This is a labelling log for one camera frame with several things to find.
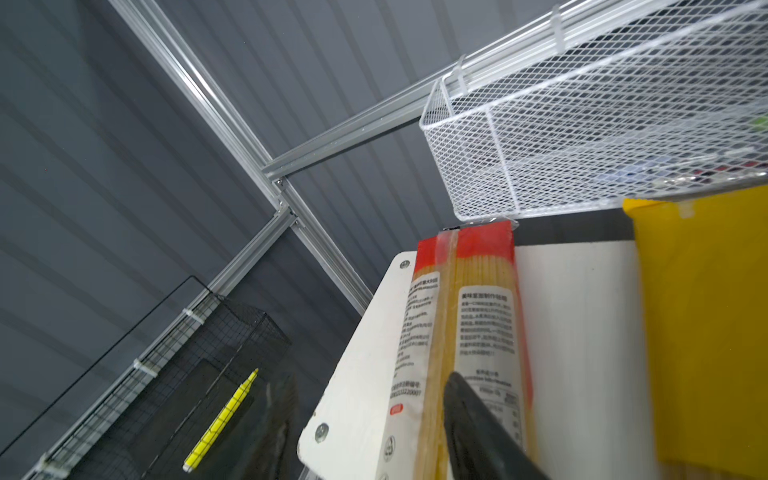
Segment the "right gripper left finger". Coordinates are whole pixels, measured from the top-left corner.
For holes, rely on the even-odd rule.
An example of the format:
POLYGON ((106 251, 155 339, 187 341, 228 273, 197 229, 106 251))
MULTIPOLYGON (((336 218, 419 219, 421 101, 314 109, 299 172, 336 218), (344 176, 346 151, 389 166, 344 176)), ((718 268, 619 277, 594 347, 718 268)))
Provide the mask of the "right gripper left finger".
POLYGON ((298 410, 296 378, 288 374, 258 394, 197 470, 199 479, 286 479, 298 410))

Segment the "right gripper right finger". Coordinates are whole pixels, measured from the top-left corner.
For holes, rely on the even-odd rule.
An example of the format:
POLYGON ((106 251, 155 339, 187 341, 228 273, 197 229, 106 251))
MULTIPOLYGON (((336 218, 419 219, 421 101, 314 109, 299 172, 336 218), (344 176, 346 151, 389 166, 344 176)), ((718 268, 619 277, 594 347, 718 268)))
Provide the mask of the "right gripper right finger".
POLYGON ((455 479, 545 480, 501 423, 457 372, 444 387, 444 430, 455 479))

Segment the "red-ended spaghetti bag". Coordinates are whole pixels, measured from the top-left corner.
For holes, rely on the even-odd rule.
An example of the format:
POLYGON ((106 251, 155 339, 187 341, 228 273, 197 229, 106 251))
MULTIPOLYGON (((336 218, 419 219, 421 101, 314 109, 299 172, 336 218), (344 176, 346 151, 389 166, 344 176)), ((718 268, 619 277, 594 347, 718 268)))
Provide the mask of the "red-ended spaghetti bag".
POLYGON ((515 227, 511 220, 458 227, 419 242, 376 478, 455 479, 443 406, 453 372, 536 464, 534 388, 515 227))

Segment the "yellow Pastatime spaghetti bag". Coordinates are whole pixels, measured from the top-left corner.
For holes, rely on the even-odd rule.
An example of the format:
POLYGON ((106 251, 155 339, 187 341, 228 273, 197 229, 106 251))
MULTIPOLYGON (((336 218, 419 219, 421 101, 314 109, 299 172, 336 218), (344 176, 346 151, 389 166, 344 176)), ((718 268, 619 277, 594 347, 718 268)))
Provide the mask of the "yellow Pastatime spaghetti bag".
POLYGON ((626 200, 655 446, 674 478, 767 475, 767 190, 626 200))

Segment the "white two-tier shelf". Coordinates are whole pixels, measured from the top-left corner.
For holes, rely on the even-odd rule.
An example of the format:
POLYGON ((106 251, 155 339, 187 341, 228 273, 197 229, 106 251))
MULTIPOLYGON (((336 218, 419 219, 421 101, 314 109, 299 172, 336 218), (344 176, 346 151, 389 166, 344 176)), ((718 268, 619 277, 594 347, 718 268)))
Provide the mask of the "white two-tier shelf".
MULTIPOLYGON (((540 457, 557 479, 656 479, 639 273, 627 241, 520 247, 540 457)), ((416 256, 392 261, 297 447, 323 479, 370 479, 383 448, 416 256)))

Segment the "yellow green marker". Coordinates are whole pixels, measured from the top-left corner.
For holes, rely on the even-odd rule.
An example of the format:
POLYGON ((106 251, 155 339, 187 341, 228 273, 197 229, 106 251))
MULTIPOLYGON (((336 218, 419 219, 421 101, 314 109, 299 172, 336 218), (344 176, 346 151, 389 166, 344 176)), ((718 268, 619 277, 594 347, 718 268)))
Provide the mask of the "yellow green marker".
POLYGON ((192 473, 199 467, 206 454, 213 447, 218 437, 223 433, 227 424, 234 417, 239 407, 248 396, 258 374, 258 368, 253 370, 248 378, 237 388, 231 398, 227 401, 226 405, 219 411, 215 419, 208 426, 204 434, 184 460, 182 469, 185 473, 192 473))

